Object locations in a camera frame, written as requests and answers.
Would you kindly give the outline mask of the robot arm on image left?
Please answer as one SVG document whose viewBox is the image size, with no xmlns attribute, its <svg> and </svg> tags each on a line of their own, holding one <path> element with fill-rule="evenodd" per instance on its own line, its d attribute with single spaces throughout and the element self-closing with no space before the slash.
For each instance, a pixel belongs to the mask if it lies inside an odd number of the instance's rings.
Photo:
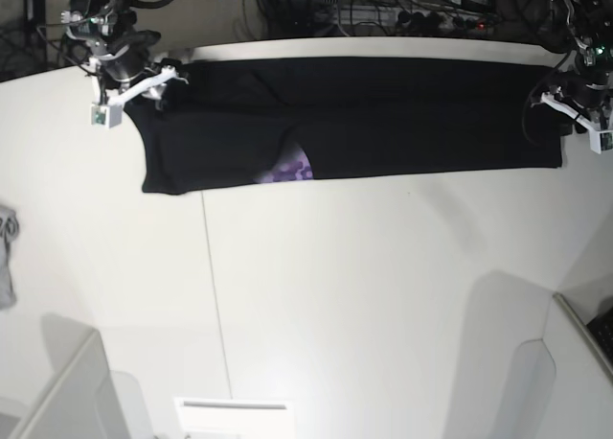
<svg viewBox="0 0 613 439">
<path fill-rule="evenodd" d="M 150 57 L 149 48 L 161 39 L 159 33 L 135 29 L 136 11 L 162 9 L 173 1 L 69 0 L 57 23 L 36 26 L 46 45 L 92 80 L 94 125 L 111 127 L 120 122 L 125 105 L 135 98 L 160 104 L 171 81 L 189 82 L 180 62 L 156 62 Z M 51 28 L 63 30 L 68 39 L 84 45 L 87 61 L 77 62 L 63 53 L 46 36 Z"/>
</svg>

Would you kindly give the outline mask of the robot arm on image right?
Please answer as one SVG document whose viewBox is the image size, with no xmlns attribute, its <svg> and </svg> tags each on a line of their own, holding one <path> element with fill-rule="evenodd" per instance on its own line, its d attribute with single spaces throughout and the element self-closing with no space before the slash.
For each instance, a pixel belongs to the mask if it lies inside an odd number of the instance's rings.
<svg viewBox="0 0 613 439">
<path fill-rule="evenodd" d="M 531 100 L 573 120 L 596 153 L 612 149 L 612 0 L 550 0 L 566 59 Z"/>
</svg>

